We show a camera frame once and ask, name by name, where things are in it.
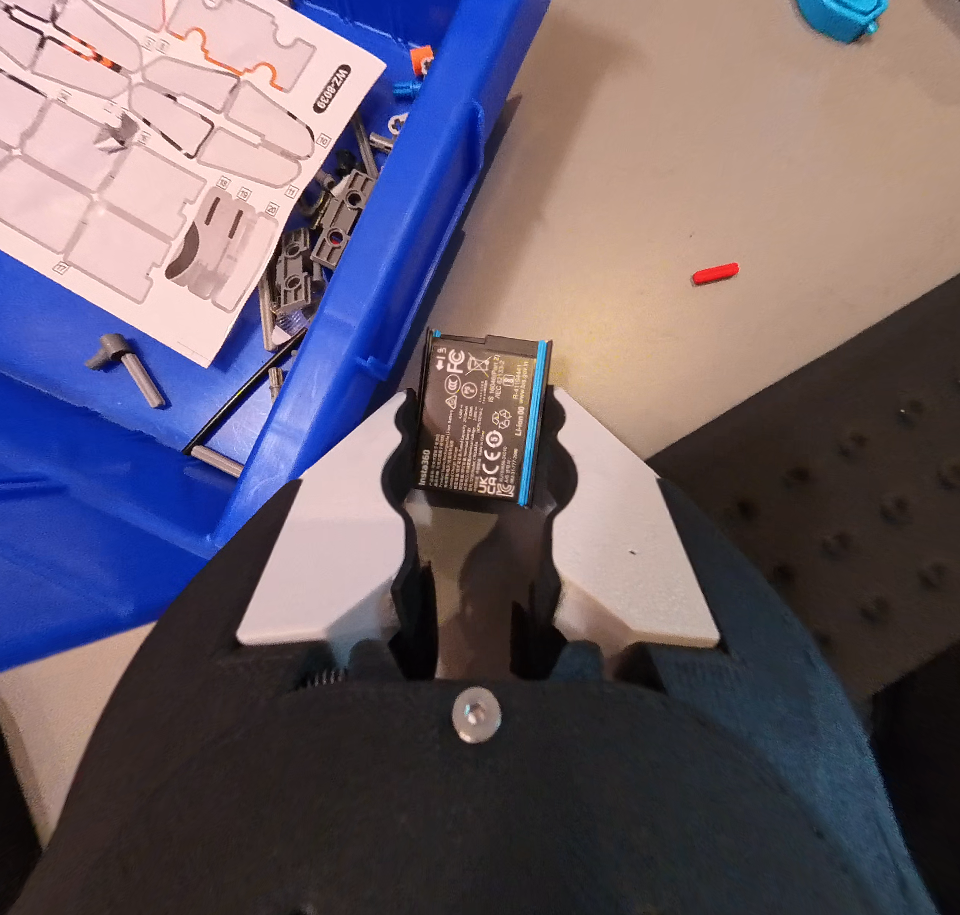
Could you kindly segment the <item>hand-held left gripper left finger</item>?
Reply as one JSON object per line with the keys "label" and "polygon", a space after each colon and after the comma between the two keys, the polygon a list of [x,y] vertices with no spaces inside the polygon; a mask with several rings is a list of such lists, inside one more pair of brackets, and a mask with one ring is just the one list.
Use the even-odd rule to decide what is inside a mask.
{"label": "hand-held left gripper left finger", "polygon": [[402,390],[294,481],[295,494],[237,630],[241,645],[387,645],[407,679],[437,670],[437,599],[404,503],[420,407]]}

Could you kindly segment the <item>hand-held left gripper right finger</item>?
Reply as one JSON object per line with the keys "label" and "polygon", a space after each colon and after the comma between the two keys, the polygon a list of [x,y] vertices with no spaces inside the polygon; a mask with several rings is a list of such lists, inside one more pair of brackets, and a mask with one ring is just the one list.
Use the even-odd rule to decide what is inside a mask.
{"label": "hand-held left gripper right finger", "polygon": [[548,678],[574,643],[606,669],[636,645],[721,644],[660,478],[558,387],[543,402],[533,499],[543,522],[515,605],[517,677]]}

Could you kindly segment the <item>black battery pack blue-edged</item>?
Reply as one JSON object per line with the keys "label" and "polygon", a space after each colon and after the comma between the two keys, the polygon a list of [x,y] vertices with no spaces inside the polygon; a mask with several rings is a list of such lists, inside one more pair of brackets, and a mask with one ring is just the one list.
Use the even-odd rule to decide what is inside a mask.
{"label": "black battery pack blue-edged", "polygon": [[428,328],[414,489],[454,508],[529,508],[552,354],[550,340]]}

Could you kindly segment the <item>small building parts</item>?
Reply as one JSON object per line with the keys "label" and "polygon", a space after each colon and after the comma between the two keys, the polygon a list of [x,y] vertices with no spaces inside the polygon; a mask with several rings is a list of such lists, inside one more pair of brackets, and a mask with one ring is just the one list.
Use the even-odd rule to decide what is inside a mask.
{"label": "small building parts", "polygon": [[[403,0],[280,1],[353,40],[359,38],[360,29],[380,28],[386,32],[386,20],[375,16],[374,9],[406,9]],[[362,134],[358,107],[332,153],[298,199],[270,254],[268,262],[280,258],[276,262],[278,285],[270,289],[273,319],[278,325],[273,334],[295,334],[306,325],[302,309],[309,314],[317,309],[377,179],[377,159]],[[94,356],[85,369],[80,367],[80,356],[87,352],[84,345],[93,340],[93,331],[113,324],[106,316],[88,316],[82,321],[80,315],[73,314],[64,317],[64,325],[71,336],[54,345],[54,353],[63,357],[56,376],[63,399],[98,411],[117,425],[151,432],[168,444],[186,437],[187,422],[200,417],[201,397],[213,393],[213,382],[201,381],[199,370],[210,370],[216,358],[204,368],[138,330],[136,342],[147,343],[146,354],[152,357],[152,366],[162,370],[163,392],[174,399],[174,419],[146,421],[147,409],[135,406],[133,382],[92,379],[94,373],[105,371],[101,364],[110,364],[110,356]]]}

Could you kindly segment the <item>blue plastic bin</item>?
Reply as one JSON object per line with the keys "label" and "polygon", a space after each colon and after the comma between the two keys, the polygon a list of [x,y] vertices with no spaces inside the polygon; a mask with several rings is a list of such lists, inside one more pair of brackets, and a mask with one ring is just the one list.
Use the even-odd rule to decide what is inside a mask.
{"label": "blue plastic bin", "polygon": [[485,147],[550,0],[403,0],[358,45],[389,67],[359,106],[407,112],[353,237],[271,400],[258,282],[173,443],[63,398],[65,317],[105,316],[79,367],[133,383],[146,422],[174,420],[138,331],[2,252],[2,670],[155,621],[286,482],[354,429],[417,331],[481,176]]}

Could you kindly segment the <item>clear sticker sheet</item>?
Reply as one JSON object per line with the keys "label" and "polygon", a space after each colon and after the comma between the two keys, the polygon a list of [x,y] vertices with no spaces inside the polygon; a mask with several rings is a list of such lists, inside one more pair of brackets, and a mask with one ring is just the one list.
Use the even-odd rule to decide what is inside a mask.
{"label": "clear sticker sheet", "polygon": [[1,3],[2,253],[210,367],[386,62],[281,0]]}

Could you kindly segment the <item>black dimpled pad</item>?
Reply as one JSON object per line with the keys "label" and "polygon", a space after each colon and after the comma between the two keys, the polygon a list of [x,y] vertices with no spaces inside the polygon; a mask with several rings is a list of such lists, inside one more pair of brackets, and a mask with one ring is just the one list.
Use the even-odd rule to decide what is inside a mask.
{"label": "black dimpled pad", "polygon": [[958,641],[959,281],[648,459],[866,698]]}

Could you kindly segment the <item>small foil scrap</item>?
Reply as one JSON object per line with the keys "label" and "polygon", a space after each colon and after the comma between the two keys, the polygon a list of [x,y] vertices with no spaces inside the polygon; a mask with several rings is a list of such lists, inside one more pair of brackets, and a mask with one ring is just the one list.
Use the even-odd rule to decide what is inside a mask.
{"label": "small foil scrap", "polygon": [[140,131],[138,120],[122,110],[115,124],[102,125],[94,139],[94,145],[102,153],[118,154],[136,143]]}

